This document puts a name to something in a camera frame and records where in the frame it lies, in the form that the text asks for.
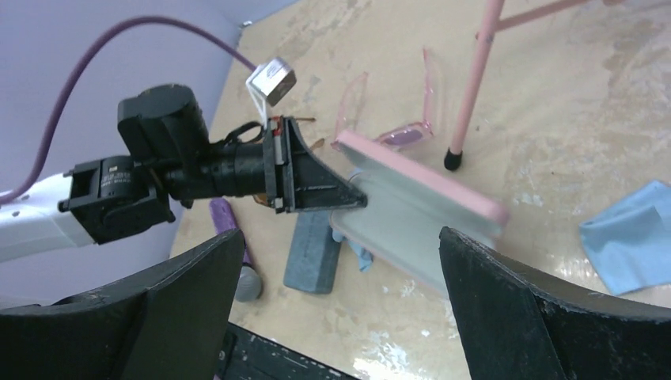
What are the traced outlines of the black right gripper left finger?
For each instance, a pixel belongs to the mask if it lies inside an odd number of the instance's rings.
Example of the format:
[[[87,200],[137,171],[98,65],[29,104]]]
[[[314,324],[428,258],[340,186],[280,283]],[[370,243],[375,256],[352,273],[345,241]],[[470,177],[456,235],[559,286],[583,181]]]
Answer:
[[[2,378],[212,379],[243,241],[229,230],[56,304],[2,310]]]

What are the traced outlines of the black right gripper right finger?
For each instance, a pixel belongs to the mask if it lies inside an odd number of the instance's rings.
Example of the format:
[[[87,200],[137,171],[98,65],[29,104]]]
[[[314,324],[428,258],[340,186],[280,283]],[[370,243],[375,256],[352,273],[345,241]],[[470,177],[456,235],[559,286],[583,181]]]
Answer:
[[[668,308],[580,287],[450,227],[439,252],[472,378],[669,378]]]

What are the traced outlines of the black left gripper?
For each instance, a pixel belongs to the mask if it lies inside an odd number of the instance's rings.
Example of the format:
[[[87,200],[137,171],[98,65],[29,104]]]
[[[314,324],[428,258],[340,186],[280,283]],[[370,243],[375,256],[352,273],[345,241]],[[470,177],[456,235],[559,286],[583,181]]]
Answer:
[[[308,148],[292,116],[272,116],[262,142],[265,194],[276,213],[363,208],[367,195]]]

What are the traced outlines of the pink glasses case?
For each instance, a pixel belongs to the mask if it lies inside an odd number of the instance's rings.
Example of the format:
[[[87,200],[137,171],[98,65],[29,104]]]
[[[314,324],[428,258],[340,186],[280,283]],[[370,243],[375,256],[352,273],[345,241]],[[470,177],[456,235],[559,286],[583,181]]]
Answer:
[[[374,257],[448,295],[439,234],[449,226],[493,248],[510,218],[499,202],[353,131],[336,139],[358,169],[350,183],[364,208],[334,210],[332,229]]]

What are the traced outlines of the light blue cloth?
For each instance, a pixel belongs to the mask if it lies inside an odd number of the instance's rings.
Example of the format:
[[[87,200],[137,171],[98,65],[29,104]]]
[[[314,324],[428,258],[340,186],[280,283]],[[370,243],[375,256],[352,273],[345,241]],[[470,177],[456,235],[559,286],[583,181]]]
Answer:
[[[589,262],[612,295],[670,283],[670,186],[653,180],[579,225]]]
[[[364,249],[360,244],[356,243],[355,241],[351,241],[348,237],[345,237],[345,235],[337,230],[333,225],[331,225],[331,228],[332,239],[337,243],[346,242],[358,258],[359,271],[368,272],[373,265],[373,254],[367,249]]]

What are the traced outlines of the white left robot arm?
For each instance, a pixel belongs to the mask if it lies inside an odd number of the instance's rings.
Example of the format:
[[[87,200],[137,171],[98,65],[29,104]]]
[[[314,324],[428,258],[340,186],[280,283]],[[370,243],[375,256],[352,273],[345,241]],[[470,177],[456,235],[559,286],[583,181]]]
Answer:
[[[1,208],[1,258],[103,245],[176,217],[170,203],[265,195],[276,213],[364,207],[364,192],[315,157],[293,117],[209,140],[190,88],[160,85],[118,106],[127,154],[35,183]]]

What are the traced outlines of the pink transparent sunglasses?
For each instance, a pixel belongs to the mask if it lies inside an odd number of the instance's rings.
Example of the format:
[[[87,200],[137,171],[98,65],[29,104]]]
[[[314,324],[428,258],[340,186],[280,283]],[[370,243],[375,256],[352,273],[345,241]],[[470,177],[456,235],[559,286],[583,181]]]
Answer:
[[[380,89],[368,94],[369,73],[352,79],[339,100],[334,138],[343,131],[358,131],[374,142],[394,150],[407,149],[434,137],[434,102],[438,97],[434,80],[434,55],[424,46],[423,68],[401,83],[411,84],[411,93],[383,95]]]

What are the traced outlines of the grey glasses case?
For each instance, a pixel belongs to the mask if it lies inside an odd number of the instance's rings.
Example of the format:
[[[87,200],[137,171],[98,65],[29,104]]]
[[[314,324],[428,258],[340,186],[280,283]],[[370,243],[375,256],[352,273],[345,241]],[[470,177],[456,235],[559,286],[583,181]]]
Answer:
[[[338,267],[340,243],[332,237],[329,211],[298,215],[283,284],[314,295],[332,292]]]

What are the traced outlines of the crumpled light blue cloth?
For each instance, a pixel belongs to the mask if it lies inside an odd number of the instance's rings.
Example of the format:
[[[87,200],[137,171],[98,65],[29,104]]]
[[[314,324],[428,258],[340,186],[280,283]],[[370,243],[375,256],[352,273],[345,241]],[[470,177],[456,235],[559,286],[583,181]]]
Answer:
[[[670,283],[670,186],[653,180],[579,225],[589,262],[612,295]]]

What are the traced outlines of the pink music stand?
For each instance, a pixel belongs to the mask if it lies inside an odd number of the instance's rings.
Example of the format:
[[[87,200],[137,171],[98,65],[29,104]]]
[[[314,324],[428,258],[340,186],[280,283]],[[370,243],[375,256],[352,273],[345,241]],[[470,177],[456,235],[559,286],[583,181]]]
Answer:
[[[464,142],[496,34],[543,17],[552,17],[555,13],[572,7],[582,6],[583,4],[583,1],[553,1],[537,8],[526,10],[523,13],[503,18],[504,1],[486,2],[480,27],[475,34],[475,53],[468,73],[468,80],[464,86],[464,95],[457,113],[452,139],[443,159],[445,169],[455,172],[462,165]]]

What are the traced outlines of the brown frame glasses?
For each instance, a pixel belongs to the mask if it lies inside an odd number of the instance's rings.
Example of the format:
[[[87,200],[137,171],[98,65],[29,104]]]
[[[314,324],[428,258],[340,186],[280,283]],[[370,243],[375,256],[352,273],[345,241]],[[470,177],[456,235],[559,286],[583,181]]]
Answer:
[[[317,122],[317,118],[314,116],[296,116],[295,119],[297,122],[300,122],[301,125],[303,124],[310,125]],[[325,144],[325,137],[321,134],[321,132],[319,130],[314,131],[313,129],[309,128],[306,129],[305,131],[308,133],[306,141],[309,143],[309,149],[311,151],[323,150]],[[265,194],[255,194],[253,195],[253,200],[255,203],[261,206],[264,207],[271,206]]]

